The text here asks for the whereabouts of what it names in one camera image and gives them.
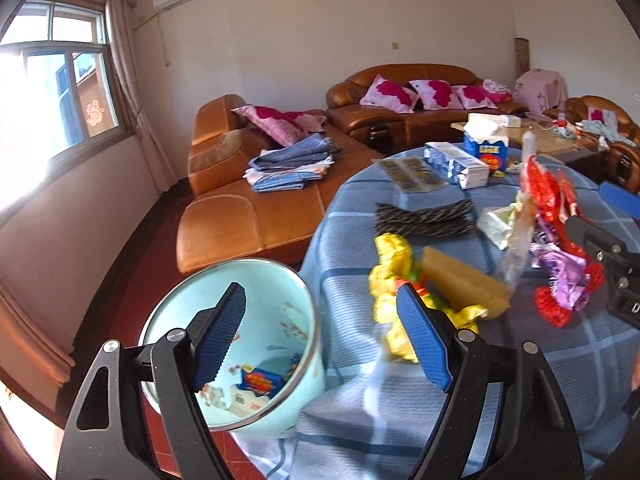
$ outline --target round table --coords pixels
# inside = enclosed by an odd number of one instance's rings
[[[394,157],[418,155],[410,150]],[[549,168],[561,164],[541,159]],[[640,231],[631,218],[614,211],[598,187],[563,167],[588,218],[640,251]],[[408,210],[430,208],[471,197],[475,218],[485,207],[507,206],[518,186],[516,176],[491,178],[486,187],[458,186],[403,194],[377,165],[350,178],[340,188],[307,251],[300,271],[321,311],[328,391],[303,410],[294,439],[280,442],[239,440],[241,447],[270,478],[405,478],[434,426],[444,395],[428,383],[418,365],[389,362],[380,344],[385,329],[372,319],[368,275],[378,263],[373,243],[376,202]],[[415,256],[431,244],[438,250],[491,274],[502,254],[482,233],[444,240],[410,238]],[[628,419],[621,407],[628,399],[640,332],[606,312],[601,288],[571,323],[557,329],[537,312],[534,291],[548,284],[541,269],[527,268],[511,301],[498,319],[480,322],[489,343],[514,347],[535,341],[545,353],[566,397],[580,435],[585,468],[600,465],[611,453]],[[498,389],[488,390],[485,410],[465,474],[484,459],[494,423]]]

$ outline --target coffee table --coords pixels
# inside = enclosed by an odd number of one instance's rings
[[[465,130],[466,123],[453,123],[451,127],[455,130],[463,132]],[[584,135],[578,139],[563,139],[562,137],[555,136],[551,132],[548,132],[536,123],[524,123],[521,128],[507,128],[507,134],[509,135],[509,145],[512,148],[522,147],[522,136],[531,130],[536,135],[536,147],[538,153],[545,153],[545,155],[551,155],[553,158],[564,162],[562,157],[564,154],[571,154],[572,152],[580,151],[585,148],[590,152],[598,151],[598,141],[593,137]]]

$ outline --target window pane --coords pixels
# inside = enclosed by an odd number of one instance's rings
[[[0,208],[37,186],[82,140],[65,54],[0,54]]]
[[[46,41],[49,34],[48,12],[48,5],[24,4],[0,44]]]
[[[96,12],[59,5],[53,11],[54,41],[101,43],[101,28],[102,20]]]
[[[93,137],[118,126],[102,54],[74,52],[74,69],[89,135]]]

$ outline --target baseboard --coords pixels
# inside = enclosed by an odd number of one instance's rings
[[[82,381],[106,338],[104,331],[111,325],[110,320],[113,315],[113,312],[107,308],[108,301],[116,286],[123,285],[121,280],[124,278],[127,264],[145,252],[172,204],[189,194],[191,189],[186,178],[178,181],[169,191],[162,194],[133,231],[102,280],[74,339],[71,357],[76,365],[71,370],[69,382],[64,384],[58,393],[55,410],[57,420],[66,422]]]

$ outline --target beige curtain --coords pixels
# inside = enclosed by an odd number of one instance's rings
[[[0,330],[7,333],[29,359],[57,386],[69,380],[75,365],[72,349],[62,349],[31,320],[0,279]]]
[[[135,122],[136,135],[140,140],[149,170],[158,191],[165,192],[177,182],[177,179],[140,99],[130,18],[130,6],[135,4],[136,0],[107,0],[106,21],[111,56],[124,97],[129,105],[130,116]]]
[[[156,187],[158,191],[164,192],[175,184],[177,179],[140,100],[129,4],[126,0],[107,0],[106,14],[111,55],[120,86],[136,121],[136,133]]]

